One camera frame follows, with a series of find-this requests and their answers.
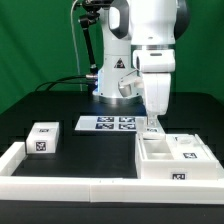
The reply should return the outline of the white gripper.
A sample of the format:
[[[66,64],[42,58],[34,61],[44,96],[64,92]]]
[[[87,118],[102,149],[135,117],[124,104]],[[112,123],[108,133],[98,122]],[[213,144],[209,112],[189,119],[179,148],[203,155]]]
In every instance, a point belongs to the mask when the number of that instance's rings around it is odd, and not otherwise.
[[[133,66],[140,72],[143,82],[147,125],[156,127],[157,116],[164,115],[168,108],[175,52],[173,49],[134,50]]]

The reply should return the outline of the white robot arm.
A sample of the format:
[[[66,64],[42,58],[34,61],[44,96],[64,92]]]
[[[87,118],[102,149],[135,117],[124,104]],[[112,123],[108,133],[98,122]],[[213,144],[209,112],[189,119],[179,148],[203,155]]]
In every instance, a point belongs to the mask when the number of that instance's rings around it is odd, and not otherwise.
[[[101,102],[141,99],[148,128],[168,108],[175,42],[189,25],[187,0],[113,0],[100,11],[103,65],[94,96]]]

